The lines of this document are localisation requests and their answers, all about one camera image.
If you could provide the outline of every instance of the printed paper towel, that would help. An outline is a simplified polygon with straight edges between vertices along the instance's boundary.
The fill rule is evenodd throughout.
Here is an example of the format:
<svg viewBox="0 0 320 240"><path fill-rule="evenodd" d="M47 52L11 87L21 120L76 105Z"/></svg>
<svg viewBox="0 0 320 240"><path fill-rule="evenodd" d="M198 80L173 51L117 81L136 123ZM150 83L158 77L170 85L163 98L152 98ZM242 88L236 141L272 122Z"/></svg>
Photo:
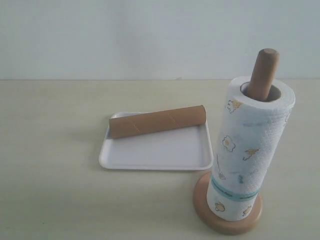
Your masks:
<svg viewBox="0 0 320 240"><path fill-rule="evenodd" d="M296 101L294 91L277 79L271 101L251 99L244 94L250 78L237 77L229 85L207 192L210 209L227 221L250 214Z"/></svg>

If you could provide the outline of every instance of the blue label strip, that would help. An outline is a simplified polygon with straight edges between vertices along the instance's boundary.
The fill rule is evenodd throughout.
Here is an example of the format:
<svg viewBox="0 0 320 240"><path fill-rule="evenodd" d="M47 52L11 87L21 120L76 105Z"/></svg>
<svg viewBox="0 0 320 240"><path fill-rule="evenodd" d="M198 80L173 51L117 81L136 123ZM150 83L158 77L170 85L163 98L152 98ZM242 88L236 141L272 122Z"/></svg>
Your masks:
<svg viewBox="0 0 320 240"><path fill-rule="evenodd" d="M211 184L213 188L220 193L223 197L230 199L234 202L246 202L251 199L253 199L259 192L259 190L247 194L238 194L235 192L232 192L223 186L221 186L214 178L214 176L211 175Z"/></svg>

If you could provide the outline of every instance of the paper towel core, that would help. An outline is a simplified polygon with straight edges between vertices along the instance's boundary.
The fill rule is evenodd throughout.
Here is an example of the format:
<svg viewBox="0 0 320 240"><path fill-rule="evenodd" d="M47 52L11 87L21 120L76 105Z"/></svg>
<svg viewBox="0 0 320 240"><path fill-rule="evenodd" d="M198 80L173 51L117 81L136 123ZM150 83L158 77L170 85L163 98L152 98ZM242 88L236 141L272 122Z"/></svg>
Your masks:
<svg viewBox="0 0 320 240"><path fill-rule="evenodd" d="M247 89L248 89L249 83L250 82L245 82L240 87L240 91L245 96L247 96ZM279 90L279 88L277 88L274 85L271 85L271 88L270 88L270 91L269 91L269 95L268 95L267 99L265 100L265 102L273 102L273 101L279 99L280 97L281 97L281 91Z"/></svg>

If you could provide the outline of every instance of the plastic tray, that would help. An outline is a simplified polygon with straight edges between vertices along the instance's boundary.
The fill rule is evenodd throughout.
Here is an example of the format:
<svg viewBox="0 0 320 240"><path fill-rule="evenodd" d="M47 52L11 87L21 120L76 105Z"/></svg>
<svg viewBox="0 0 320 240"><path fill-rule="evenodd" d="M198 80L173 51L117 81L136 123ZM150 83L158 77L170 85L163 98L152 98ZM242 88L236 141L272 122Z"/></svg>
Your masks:
<svg viewBox="0 0 320 240"><path fill-rule="evenodd" d="M119 118L143 112L119 112ZM109 138L109 126L99 155L106 169L200 171L213 164L208 124L118 139Z"/></svg>

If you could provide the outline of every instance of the wooden dowel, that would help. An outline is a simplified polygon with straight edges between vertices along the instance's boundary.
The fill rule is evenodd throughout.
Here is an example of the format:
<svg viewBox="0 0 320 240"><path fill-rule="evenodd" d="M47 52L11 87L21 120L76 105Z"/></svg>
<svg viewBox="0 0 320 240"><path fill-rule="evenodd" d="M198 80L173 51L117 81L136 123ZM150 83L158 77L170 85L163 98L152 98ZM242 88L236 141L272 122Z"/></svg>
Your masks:
<svg viewBox="0 0 320 240"><path fill-rule="evenodd" d="M259 51L246 95L265 102L268 98L279 62L279 53L272 48Z"/></svg>

